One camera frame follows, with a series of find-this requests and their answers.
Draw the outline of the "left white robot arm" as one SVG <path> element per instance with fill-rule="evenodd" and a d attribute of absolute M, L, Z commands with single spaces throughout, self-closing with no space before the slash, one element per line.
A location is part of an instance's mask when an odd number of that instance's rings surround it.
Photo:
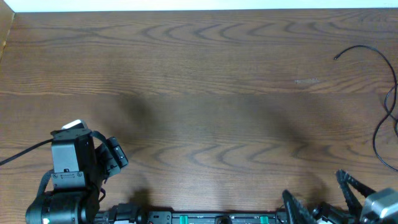
<path fill-rule="evenodd" d="M 128 165 L 115 137 L 88 128 L 52 132 L 53 169 L 25 213 L 27 223 L 93 223 L 106 181 Z"/>

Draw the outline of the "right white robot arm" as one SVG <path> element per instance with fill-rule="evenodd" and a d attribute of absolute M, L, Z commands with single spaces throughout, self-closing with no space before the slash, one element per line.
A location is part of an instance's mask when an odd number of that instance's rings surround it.
<path fill-rule="evenodd" d="M 397 191 L 386 188 L 375 191 L 346 171 L 336 171 L 336 179 L 345 198 L 344 212 L 322 202 L 307 210 L 288 190 L 282 192 L 287 223 L 289 224 L 397 224 Z"/>

